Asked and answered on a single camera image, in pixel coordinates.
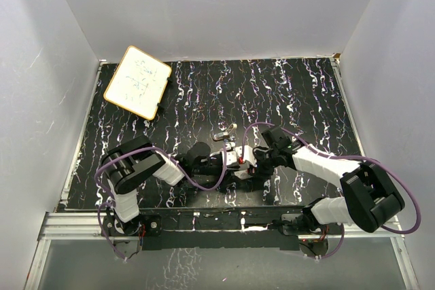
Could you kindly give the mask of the beige grey stapler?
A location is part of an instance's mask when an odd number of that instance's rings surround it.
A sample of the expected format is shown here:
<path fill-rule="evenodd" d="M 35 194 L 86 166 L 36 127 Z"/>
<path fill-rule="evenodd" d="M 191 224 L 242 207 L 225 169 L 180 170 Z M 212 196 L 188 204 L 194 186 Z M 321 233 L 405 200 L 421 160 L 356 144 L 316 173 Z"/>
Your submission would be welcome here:
<path fill-rule="evenodd" d="M 231 134 L 237 129 L 237 124 L 233 123 L 224 131 L 218 132 L 212 136 L 213 141 L 223 141 L 228 139 Z"/>

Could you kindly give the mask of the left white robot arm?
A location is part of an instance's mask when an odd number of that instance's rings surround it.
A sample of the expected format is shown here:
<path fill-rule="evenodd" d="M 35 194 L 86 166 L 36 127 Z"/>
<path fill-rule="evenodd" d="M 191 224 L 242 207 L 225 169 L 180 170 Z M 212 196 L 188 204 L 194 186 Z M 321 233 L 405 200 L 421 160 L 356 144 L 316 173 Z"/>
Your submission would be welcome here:
<path fill-rule="evenodd" d="M 142 136 L 107 152 L 94 179 L 111 198 L 118 229 L 132 235 L 141 224 L 137 188 L 146 179 L 154 177 L 171 187 L 185 179 L 203 191 L 215 190 L 224 180 L 228 154 L 225 145 L 212 154 L 208 144 L 197 142 L 173 157 Z"/>

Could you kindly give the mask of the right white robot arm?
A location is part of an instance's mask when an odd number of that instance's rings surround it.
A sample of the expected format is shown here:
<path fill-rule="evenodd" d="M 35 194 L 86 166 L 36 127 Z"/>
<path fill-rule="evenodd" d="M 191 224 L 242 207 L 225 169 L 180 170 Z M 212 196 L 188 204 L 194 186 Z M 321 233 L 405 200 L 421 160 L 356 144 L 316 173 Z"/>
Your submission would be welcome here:
<path fill-rule="evenodd" d="M 355 224 L 373 233 L 405 207 L 392 176 L 376 160 L 320 151 L 272 124 L 262 137 L 264 147 L 242 144 L 235 148 L 237 164 L 247 165 L 235 173 L 239 179 L 267 179 L 282 166 L 313 175 L 341 191 L 340 197 L 318 198 L 303 208 L 301 220 L 310 233 L 319 233 L 331 223 Z"/>

